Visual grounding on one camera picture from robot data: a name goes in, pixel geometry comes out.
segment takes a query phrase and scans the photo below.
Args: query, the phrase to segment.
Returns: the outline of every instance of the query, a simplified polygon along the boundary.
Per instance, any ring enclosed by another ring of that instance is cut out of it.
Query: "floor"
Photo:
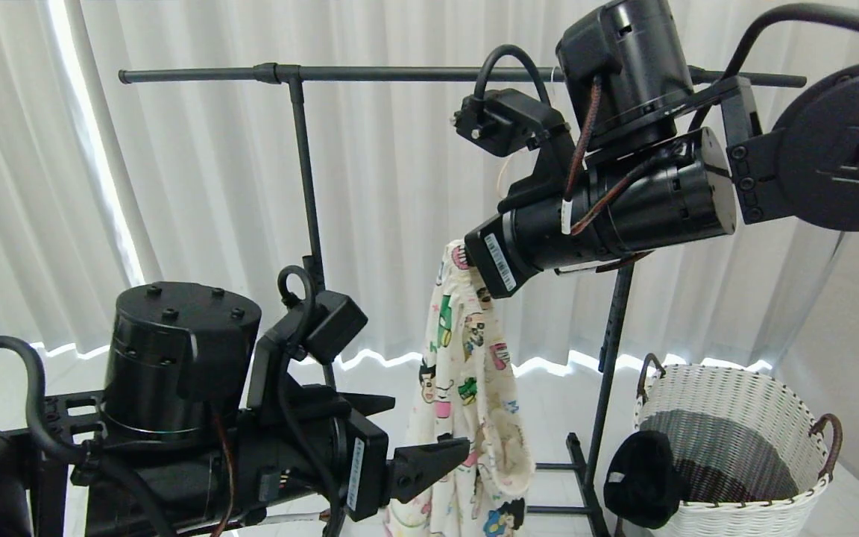
[[[312,371],[297,374],[301,381],[314,381]],[[412,394],[401,386],[407,380],[416,378],[416,366],[405,363],[392,368],[384,368],[369,360],[362,361],[351,371],[340,371],[338,382],[345,391],[371,392],[396,395],[397,411],[387,412],[374,419],[391,433],[395,442],[399,441],[405,429],[405,410]],[[576,368],[565,377],[557,377],[545,371],[531,371],[518,378],[519,401],[524,424],[532,441],[532,451],[539,462],[568,462],[564,439],[569,431],[575,431],[582,439],[583,447],[591,437],[594,419],[594,398],[597,397],[599,375],[594,371]],[[382,390],[374,387],[379,380]],[[601,449],[600,468],[607,467],[611,453],[621,439],[629,434],[631,428],[632,404],[634,403],[634,384],[638,372],[630,368],[617,371],[614,379],[613,398],[608,414],[606,435]],[[529,493],[529,503],[558,504],[573,506],[579,504],[579,490],[575,476],[564,472],[539,472]],[[325,504],[320,497],[306,497],[274,512],[300,513],[323,509]],[[319,535],[323,523],[288,523],[277,526],[253,527],[239,530],[234,537],[283,537],[290,535]],[[588,523],[583,517],[531,515],[527,517],[524,529],[528,535],[548,537],[589,536]],[[386,537],[380,524],[380,517],[348,524],[344,536],[347,537]],[[629,531],[629,537],[641,537],[647,533]],[[801,537],[859,536],[859,480],[843,467],[835,472],[835,482],[821,497],[811,519]]]

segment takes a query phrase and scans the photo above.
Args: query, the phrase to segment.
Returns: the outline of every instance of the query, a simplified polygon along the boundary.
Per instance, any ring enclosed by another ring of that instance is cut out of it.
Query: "black cap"
[[[651,530],[678,512],[688,484],[673,465],[668,436],[638,431],[628,436],[611,460],[605,480],[605,505],[611,512]]]

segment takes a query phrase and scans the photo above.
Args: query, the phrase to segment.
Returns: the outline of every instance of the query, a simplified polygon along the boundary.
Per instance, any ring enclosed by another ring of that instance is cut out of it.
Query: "white wicker basket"
[[[649,365],[659,374],[647,377]],[[824,427],[831,422],[831,449]],[[692,490],[655,537],[794,537],[832,480],[843,441],[834,415],[766,374],[645,357],[635,430],[668,435]]]

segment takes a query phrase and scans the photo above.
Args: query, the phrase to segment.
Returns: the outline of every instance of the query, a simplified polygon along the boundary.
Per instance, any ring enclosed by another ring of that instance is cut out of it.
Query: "basket handle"
[[[654,365],[655,369],[658,369],[661,372],[661,378],[664,378],[665,368],[661,367],[661,362],[658,361],[658,357],[655,354],[648,353],[645,356],[644,363],[641,364],[641,375],[638,377],[638,391],[637,397],[641,398],[642,403],[648,402],[648,394],[645,393],[645,378],[647,378],[646,373],[648,372],[648,366]]]
[[[814,422],[814,425],[811,425],[811,432],[808,435],[821,434],[824,432],[824,427],[828,422],[831,422],[831,427],[834,430],[833,439],[831,440],[831,451],[828,452],[828,459],[824,462],[824,469],[817,476],[818,478],[822,478],[825,475],[829,475],[831,479],[834,479],[834,466],[837,465],[837,457],[841,454],[841,444],[844,443],[844,429],[841,428],[840,419],[833,414],[824,414],[818,421]]]

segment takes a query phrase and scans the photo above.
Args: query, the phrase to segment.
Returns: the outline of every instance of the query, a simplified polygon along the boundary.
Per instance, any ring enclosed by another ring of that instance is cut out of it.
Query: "curtain fold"
[[[136,205],[168,279],[227,286],[281,313],[271,282],[307,254],[300,170],[285,87],[256,82],[123,86],[117,70],[253,65],[479,65],[521,45],[540,65],[600,2],[89,2],[82,6]],[[859,2],[835,2],[859,7]],[[721,69],[771,2],[672,2],[689,63]],[[811,82],[859,62],[859,37],[781,24],[746,70]],[[531,84],[518,84],[531,92]],[[419,350],[443,245],[494,212],[501,160],[447,120],[468,84],[306,83],[311,160],[328,286],[371,323],[347,354]],[[773,126],[800,89],[757,88]],[[575,125],[564,87],[553,103]],[[682,119],[686,125],[688,118]],[[720,114],[709,123],[723,136]],[[502,190],[529,174],[507,165]],[[777,360],[820,290],[839,235],[795,220],[655,252],[638,266],[623,351],[750,363]],[[500,304],[515,356],[596,356],[614,276],[541,275]]]
[[[107,344],[127,288],[47,4],[0,2],[0,333]]]

